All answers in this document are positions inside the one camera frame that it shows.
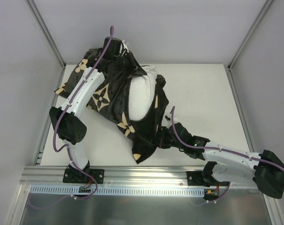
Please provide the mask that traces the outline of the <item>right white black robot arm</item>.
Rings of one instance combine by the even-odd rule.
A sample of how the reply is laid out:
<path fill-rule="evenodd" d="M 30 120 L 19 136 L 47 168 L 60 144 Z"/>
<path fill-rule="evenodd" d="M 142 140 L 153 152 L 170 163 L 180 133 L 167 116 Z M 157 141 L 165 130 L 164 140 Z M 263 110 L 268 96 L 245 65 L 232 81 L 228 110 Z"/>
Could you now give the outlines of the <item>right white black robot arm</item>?
<path fill-rule="evenodd" d="M 215 183 L 255 184 L 263 194 L 281 199 L 284 193 L 284 163 L 272 151 L 261 153 L 223 147 L 205 137 L 190 134 L 171 113 L 162 119 L 161 148 L 174 147 L 193 159 L 206 162 L 199 185 Z"/>

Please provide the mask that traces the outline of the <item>white pillow insert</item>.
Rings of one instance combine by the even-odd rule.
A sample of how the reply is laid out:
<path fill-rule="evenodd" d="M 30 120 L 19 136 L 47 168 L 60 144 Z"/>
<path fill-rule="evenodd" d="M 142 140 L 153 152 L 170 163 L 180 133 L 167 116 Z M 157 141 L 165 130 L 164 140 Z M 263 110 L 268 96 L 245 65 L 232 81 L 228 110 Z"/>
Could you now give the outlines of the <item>white pillow insert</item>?
<path fill-rule="evenodd" d="M 140 121 L 148 113 L 154 100 L 157 71 L 154 66 L 144 65 L 146 75 L 131 79 L 128 97 L 128 116 L 122 113 L 122 120 Z"/>

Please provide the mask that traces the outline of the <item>black beige patterned pillowcase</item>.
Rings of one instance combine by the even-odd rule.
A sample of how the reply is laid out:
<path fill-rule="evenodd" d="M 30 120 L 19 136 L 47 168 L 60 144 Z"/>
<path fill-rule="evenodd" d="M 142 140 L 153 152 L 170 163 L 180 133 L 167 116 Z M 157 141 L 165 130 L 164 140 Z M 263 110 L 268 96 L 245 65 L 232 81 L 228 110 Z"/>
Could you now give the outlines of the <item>black beige patterned pillowcase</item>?
<path fill-rule="evenodd" d="M 132 141 L 132 154 L 136 163 L 141 163 L 153 155 L 157 147 L 157 131 L 165 110 L 169 104 L 163 90 L 166 80 L 157 73 L 155 95 L 147 115 L 140 121 L 122 120 L 122 113 L 128 116 L 128 97 L 131 79 L 128 73 L 123 75 L 109 74 L 104 83 L 109 84 L 110 104 L 97 111 L 94 100 L 90 100 L 88 108 L 99 113 L 105 119 L 115 123 L 118 129 Z"/>

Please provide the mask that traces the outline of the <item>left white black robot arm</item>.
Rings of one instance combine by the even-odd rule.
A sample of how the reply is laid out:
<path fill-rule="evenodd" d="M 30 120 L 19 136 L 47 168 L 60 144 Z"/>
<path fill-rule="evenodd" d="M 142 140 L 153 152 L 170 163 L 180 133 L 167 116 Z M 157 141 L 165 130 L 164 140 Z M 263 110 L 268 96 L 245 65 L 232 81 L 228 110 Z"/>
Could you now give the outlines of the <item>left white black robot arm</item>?
<path fill-rule="evenodd" d="M 97 111 L 107 107 L 109 84 L 104 81 L 109 74 L 143 75 L 144 71 L 134 59 L 125 41 L 107 37 L 102 48 L 90 49 L 73 71 L 67 83 L 56 94 L 64 94 L 65 101 L 59 107 L 51 107 L 50 120 L 54 130 L 52 145 L 56 153 L 66 149 L 69 165 L 64 170 L 63 183 L 103 183 L 103 171 L 90 168 L 83 140 L 87 126 L 82 122 L 82 112 L 94 100 Z"/>

